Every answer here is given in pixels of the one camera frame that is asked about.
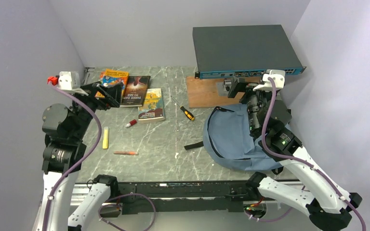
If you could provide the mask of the orange blue treehouse book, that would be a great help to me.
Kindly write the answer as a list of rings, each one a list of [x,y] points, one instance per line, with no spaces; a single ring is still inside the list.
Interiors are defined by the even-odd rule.
[[[100,74],[100,81],[104,87],[112,87],[122,83],[121,95],[124,95],[126,84],[128,82],[129,72],[106,69]]]

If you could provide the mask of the dark three days book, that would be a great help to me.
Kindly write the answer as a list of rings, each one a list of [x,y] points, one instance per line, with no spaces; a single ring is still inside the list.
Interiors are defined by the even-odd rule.
[[[142,106],[149,87],[150,79],[151,76],[129,76],[120,106]]]

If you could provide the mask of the blue student backpack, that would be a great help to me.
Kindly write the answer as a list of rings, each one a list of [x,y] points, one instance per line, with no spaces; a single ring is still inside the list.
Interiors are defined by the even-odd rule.
[[[203,147],[217,164],[232,170],[279,175],[283,166],[267,156],[258,141],[250,136],[246,105],[231,104],[215,107],[204,123],[202,141],[184,148]]]

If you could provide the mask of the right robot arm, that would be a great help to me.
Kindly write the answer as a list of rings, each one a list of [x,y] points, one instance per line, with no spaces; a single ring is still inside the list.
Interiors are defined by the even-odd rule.
[[[335,183],[314,161],[300,139],[287,127],[292,115],[277,93],[284,81],[264,77],[260,83],[244,79],[232,82],[229,98],[242,92],[240,99],[247,106],[250,134],[273,160],[293,173],[304,185],[298,190],[262,173],[254,173],[247,181],[246,193],[252,200],[271,198],[305,214],[323,231],[340,231],[348,227],[362,197]]]

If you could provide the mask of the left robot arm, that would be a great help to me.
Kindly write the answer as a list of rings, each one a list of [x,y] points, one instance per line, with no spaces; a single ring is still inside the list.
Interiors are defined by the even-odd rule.
[[[119,196],[117,178],[99,175],[83,202],[74,213],[70,204],[82,162],[94,151],[88,148],[83,137],[89,124],[95,121],[98,128],[96,141],[102,137],[102,126],[97,110],[118,108],[122,84],[103,86],[99,82],[79,88],[63,88],[60,77],[48,80],[49,86],[72,100],[71,106],[61,103],[47,107],[42,115],[42,130],[45,133],[43,151],[43,196],[36,230],[38,231],[83,231],[93,218],[95,210]]]

